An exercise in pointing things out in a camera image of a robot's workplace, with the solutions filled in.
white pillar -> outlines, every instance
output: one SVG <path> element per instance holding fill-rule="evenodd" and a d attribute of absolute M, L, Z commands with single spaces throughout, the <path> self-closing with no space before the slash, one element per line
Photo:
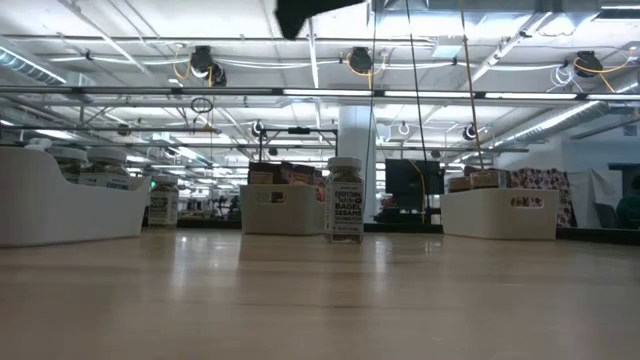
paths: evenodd
<path fill-rule="evenodd" d="M 362 161 L 360 176 L 367 189 L 364 222 L 374 222 L 376 209 L 376 123 L 369 106 L 342 106 L 338 121 L 338 156 Z"/>

ceiling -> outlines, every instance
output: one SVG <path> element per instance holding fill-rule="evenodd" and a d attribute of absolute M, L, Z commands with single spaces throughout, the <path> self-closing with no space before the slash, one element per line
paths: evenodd
<path fill-rule="evenodd" d="M 227 43 L 213 41 L 212 52 L 227 73 L 227 87 L 284 87 L 284 88 L 318 88 L 326 89 L 368 89 L 368 78 L 354 74 L 346 64 L 342 63 L 353 46 L 366 46 L 374 61 L 384 68 L 373 77 L 374 89 L 414 89 L 415 78 L 420 90 L 464 90 L 461 88 L 467 80 L 464 65 L 464 50 L 457 53 L 459 65 L 451 63 L 451 58 L 435 58 L 434 42 L 461 44 L 461 29 L 457 21 L 420 22 L 419 15 L 413 21 L 415 42 L 415 62 L 422 64 L 413 72 L 411 48 L 408 46 L 392 46 L 384 40 L 408 40 L 409 27 L 406 20 L 396 19 L 393 23 L 380 23 L 372 26 L 367 22 L 367 4 L 351 6 L 313 18 L 314 36 L 318 40 L 315 54 L 318 65 L 318 84 L 314 84 L 313 71 L 310 66 L 311 51 L 305 38 L 309 35 L 309 27 L 305 25 L 299 34 L 302 40 L 294 42 L 269 42 L 272 38 L 281 38 L 279 26 L 273 16 L 275 0 L 236 0 L 232 2 L 203 0 L 79 0 L 75 5 L 81 14 L 95 23 L 106 35 L 123 38 L 118 42 L 122 50 L 136 61 L 147 63 L 148 73 L 143 73 L 134 64 L 126 63 L 127 59 L 112 45 L 105 42 L 101 34 L 86 23 L 80 16 L 61 4 L 51 0 L 2 0 L 3 11 L 0 13 L 0 34 L 12 44 L 32 56 L 32 59 L 46 65 L 55 73 L 83 73 L 97 86 L 152 86 L 177 87 L 183 85 L 206 86 L 201 79 L 194 76 L 186 80 L 178 79 L 174 65 L 181 74 L 186 70 L 185 63 L 167 64 L 173 59 L 185 59 L 188 52 L 193 51 L 196 44 L 206 43 L 207 39 L 228 38 Z M 509 21 L 483 21 L 469 30 L 469 61 L 472 70 L 504 45 L 509 38 L 516 36 L 518 28 L 527 17 L 512 17 Z M 562 27 L 562 23 L 552 23 L 539 32 L 531 34 L 519 42 L 513 49 L 505 52 L 494 69 L 490 69 L 473 83 L 476 91 L 521 91 L 521 92 L 584 92 L 593 91 L 603 86 L 598 77 L 591 79 L 575 78 L 577 85 L 570 83 L 566 87 L 556 87 L 552 83 L 556 69 L 565 59 L 575 58 L 577 51 L 591 50 L 602 61 L 605 67 L 615 67 L 638 51 L 629 51 L 629 44 L 636 41 L 640 34 L 640 21 L 604 22 L 588 21 L 577 29 Z M 376 41 L 371 41 L 376 34 Z M 243 43 L 242 39 L 252 39 Z M 352 43 L 330 43 L 322 39 L 353 39 Z M 87 52 L 93 61 L 84 59 Z M 278 64 L 294 64 L 297 67 L 274 69 Z M 635 62 L 615 74 L 611 78 L 624 77 L 635 71 Z M 0 67 L 2 85 L 34 85 L 33 81 Z M 79 108 L 70 106 L 50 106 L 53 100 L 64 102 L 68 99 L 53 96 L 27 95 L 34 104 L 42 104 L 54 111 L 77 121 Z M 108 101 L 120 101 L 114 96 L 96 97 Z M 135 100 L 158 100 L 162 97 L 133 97 Z M 275 106 L 241 105 L 242 97 L 212 98 L 218 101 L 238 103 L 238 106 L 227 108 L 228 114 L 237 121 L 242 131 L 233 125 L 228 118 L 217 110 L 203 114 L 197 126 L 205 121 L 219 127 L 223 135 L 170 133 L 172 127 L 183 127 L 185 119 L 179 110 L 167 107 L 116 107 L 99 114 L 92 124 L 118 125 L 128 123 L 133 126 L 166 127 L 169 136 L 179 142 L 208 141 L 214 143 L 237 142 L 246 143 L 251 125 L 258 119 L 273 127 L 317 126 L 316 106 L 313 102 L 293 102 L 281 108 Z M 342 104 L 332 99 L 319 100 L 319 122 L 322 128 L 335 127 L 339 121 L 339 107 Z M 486 130 L 484 139 L 491 139 L 507 130 L 522 124 L 546 110 L 558 107 L 554 104 L 532 103 L 531 105 L 510 103 L 480 103 L 476 109 L 478 127 Z M 95 115 L 101 107 L 87 107 L 85 119 Z M 464 144 L 462 128 L 472 121 L 470 104 L 457 101 L 450 103 L 441 101 L 430 105 L 422 105 L 420 114 L 425 120 L 426 114 L 432 116 L 425 122 L 424 141 L 430 146 L 453 146 Z M 196 113 L 185 109 L 189 122 L 196 118 Z M 406 103 L 377 103 L 375 105 L 376 122 L 390 126 L 390 143 L 419 142 L 418 107 L 415 101 Z M 399 132 L 399 126 L 408 124 L 414 131 L 409 135 Z M 122 137 L 115 133 L 104 133 L 101 136 L 115 142 L 142 141 L 142 133 Z M 287 136 L 290 140 L 279 140 L 280 143 L 298 143 L 299 140 Z M 317 137 L 309 136 L 304 144 L 319 144 Z M 209 149 L 199 149 L 204 156 L 212 155 Z M 216 149 L 215 161 L 218 163 L 246 163 L 246 154 L 236 150 Z M 331 156 L 331 151 L 295 150 L 281 151 L 280 156 L 273 159 L 321 160 Z M 379 152 L 379 156 L 394 156 L 393 153 Z"/>

patterned fabric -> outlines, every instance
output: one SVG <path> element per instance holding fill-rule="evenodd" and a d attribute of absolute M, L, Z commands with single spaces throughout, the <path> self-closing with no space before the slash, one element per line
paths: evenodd
<path fill-rule="evenodd" d="M 525 168 L 518 171 L 510 171 L 509 177 L 509 187 L 511 188 L 558 190 L 560 193 L 560 207 L 558 208 L 557 225 L 561 227 L 576 226 L 567 173 L 556 169 Z"/>

black monitor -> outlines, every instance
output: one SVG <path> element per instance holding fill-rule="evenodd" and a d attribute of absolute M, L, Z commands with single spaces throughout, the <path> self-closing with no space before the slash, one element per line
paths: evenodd
<path fill-rule="evenodd" d="M 439 161 L 385 160 L 385 189 L 387 193 L 393 194 L 396 206 L 414 209 L 422 207 L 420 173 L 424 177 L 425 195 L 444 194 L 444 170 L 440 168 Z"/>

glass jar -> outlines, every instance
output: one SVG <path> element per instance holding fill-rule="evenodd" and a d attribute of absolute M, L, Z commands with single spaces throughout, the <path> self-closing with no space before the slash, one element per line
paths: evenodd
<path fill-rule="evenodd" d="M 364 193 L 360 159 L 333 157 L 326 183 L 325 235 L 328 241 L 362 242 Z"/>
<path fill-rule="evenodd" d="M 126 152 L 113 148 L 92 148 L 87 152 L 87 158 L 89 163 L 82 167 L 80 184 L 129 190 Z"/>
<path fill-rule="evenodd" d="M 68 182 L 77 184 L 82 165 L 87 162 L 87 152 L 62 146 L 52 146 L 46 151 L 56 159 L 62 176 Z"/>
<path fill-rule="evenodd" d="M 149 201 L 149 226 L 176 227 L 178 224 L 178 177 L 157 175 L 152 178 L 156 187 Z"/>

